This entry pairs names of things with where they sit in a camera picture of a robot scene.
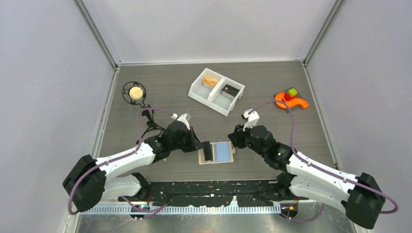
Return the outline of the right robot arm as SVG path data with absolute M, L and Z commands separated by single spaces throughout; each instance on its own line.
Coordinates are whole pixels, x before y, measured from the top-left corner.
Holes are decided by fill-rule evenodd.
M 299 151 L 294 154 L 290 146 L 277 142 L 263 125 L 251 129 L 237 125 L 228 138 L 236 148 L 248 147 L 271 168 L 282 171 L 277 186 L 281 198 L 312 199 L 345 213 L 363 228 L 374 228 L 386 198 L 375 193 L 380 187 L 373 176 L 341 172 Z

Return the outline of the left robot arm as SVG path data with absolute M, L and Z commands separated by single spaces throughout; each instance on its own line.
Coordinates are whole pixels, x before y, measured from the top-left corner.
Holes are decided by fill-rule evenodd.
M 115 155 L 94 159 L 82 156 L 62 185 L 69 195 L 71 215 L 93 208 L 101 200 L 134 197 L 138 201 L 149 195 L 149 185 L 139 173 L 123 176 L 140 166 L 164 160 L 174 150 L 193 152 L 203 148 L 194 129 L 175 120 L 158 135 L 140 140 L 139 144 Z

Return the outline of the beige card holder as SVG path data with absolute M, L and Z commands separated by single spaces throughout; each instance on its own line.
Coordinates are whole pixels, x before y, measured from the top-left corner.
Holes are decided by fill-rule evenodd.
M 235 148 L 230 141 L 202 143 L 203 148 L 198 150 L 199 165 L 223 164 L 234 162 Z

